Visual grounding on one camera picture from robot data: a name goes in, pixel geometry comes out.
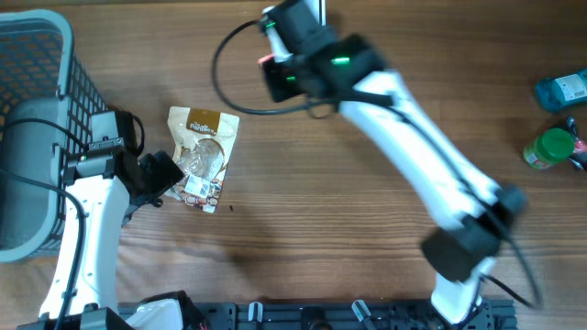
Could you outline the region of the brown white snack pouch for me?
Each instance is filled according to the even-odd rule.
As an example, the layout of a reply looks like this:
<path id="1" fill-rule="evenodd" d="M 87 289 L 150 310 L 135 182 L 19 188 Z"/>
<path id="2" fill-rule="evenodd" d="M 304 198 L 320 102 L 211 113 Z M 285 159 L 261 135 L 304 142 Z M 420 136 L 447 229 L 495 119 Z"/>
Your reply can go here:
<path id="1" fill-rule="evenodd" d="M 212 110 L 173 106 L 167 124 L 173 161 L 184 177 L 166 195 L 212 214 L 218 205 L 240 118 Z"/>

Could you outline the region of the black red snack packet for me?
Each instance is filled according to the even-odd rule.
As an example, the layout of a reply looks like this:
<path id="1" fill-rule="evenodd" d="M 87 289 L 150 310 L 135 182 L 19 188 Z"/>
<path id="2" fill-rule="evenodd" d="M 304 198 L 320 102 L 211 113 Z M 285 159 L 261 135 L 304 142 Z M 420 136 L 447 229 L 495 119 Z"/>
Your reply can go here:
<path id="1" fill-rule="evenodd" d="M 574 150 L 569 156 L 569 161 L 577 170 L 586 171 L 586 142 L 579 137 L 578 128 L 573 117 L 567 117 L 565 124 L 574 142 Z"/>

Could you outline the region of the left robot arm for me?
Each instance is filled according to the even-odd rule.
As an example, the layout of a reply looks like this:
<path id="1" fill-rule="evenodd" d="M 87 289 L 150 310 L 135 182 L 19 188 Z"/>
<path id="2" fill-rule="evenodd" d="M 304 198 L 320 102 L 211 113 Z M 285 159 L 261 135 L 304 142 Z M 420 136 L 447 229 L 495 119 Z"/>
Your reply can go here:
<path id="1" fill-rule="evenodd" d="M 143 151 L 145 129 L 127 111 L 109 110 L 90 118 L 91 139 L 73 142 L 63 170 L 63 188 L 19 175 L 66 201 L 66 218 L 53 282 L 31 329 L 127 329 L 116 297 L 116 257 L 123 224 L 141 206 L 161 207 L 161 196 L 184 176 L 163 150 Z"/>

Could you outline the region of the green lid jar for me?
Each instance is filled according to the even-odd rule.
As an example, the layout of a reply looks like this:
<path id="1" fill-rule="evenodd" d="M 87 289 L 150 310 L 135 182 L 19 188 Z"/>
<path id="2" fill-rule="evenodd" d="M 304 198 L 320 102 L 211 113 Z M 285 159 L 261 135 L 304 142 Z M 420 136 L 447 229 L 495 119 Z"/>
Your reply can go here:
<path id="1" fill-rule="evenodd" d="M 566 160 L 574 151 L 574 138 L 566 130 L 551 128 L 535 138 L 523 151 L 526 163 L 537 170 Z"/>

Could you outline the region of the small red white carton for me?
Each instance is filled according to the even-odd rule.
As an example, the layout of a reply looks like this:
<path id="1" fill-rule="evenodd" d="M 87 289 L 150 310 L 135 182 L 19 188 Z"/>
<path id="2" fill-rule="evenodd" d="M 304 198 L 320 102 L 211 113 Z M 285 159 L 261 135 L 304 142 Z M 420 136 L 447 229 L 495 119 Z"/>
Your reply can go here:
<path id="1" fill-rule="evenodd" d="M 267 61 L 272 61 L 274 59 L 274 54 L 270 54 L 270 55 L 266 55 L 264 57 L 261 57 L 260 59 L 257 60 L 257 63 L 259 65 L 262 65 L 263 63 L 267 62 Z"/>

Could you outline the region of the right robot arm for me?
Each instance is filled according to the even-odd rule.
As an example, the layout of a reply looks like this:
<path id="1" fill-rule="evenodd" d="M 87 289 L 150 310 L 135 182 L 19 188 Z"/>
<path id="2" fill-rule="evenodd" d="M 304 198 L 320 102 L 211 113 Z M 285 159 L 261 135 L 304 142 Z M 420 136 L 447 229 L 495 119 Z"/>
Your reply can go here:
<path id="1" fill-rule="evenodd" d="M 481 283 L 502 243 L 512 240 L 524 193 L 469 162 L 366 38 L 340 38 L 305 1 L 268 7 L 261 23 L 285 82 L 334 104 L 412 185 L 437 224 L 421 243 L 437 273 L 432 306 L 446 323 L 464 325 L 482 302 Z"/>

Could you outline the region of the blue mouthwash bottle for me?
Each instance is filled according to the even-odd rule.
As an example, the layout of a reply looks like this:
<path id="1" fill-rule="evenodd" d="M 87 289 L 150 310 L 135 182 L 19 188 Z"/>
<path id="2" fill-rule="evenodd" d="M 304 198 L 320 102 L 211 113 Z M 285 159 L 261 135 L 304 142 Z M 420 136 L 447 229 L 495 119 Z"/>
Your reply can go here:
<path id="1" fill-rule="evenodd" d="M 559 78 L 545 78 L 535 85 L 539 104 L 550 113 L 586 103 L 586 70 Z"/>

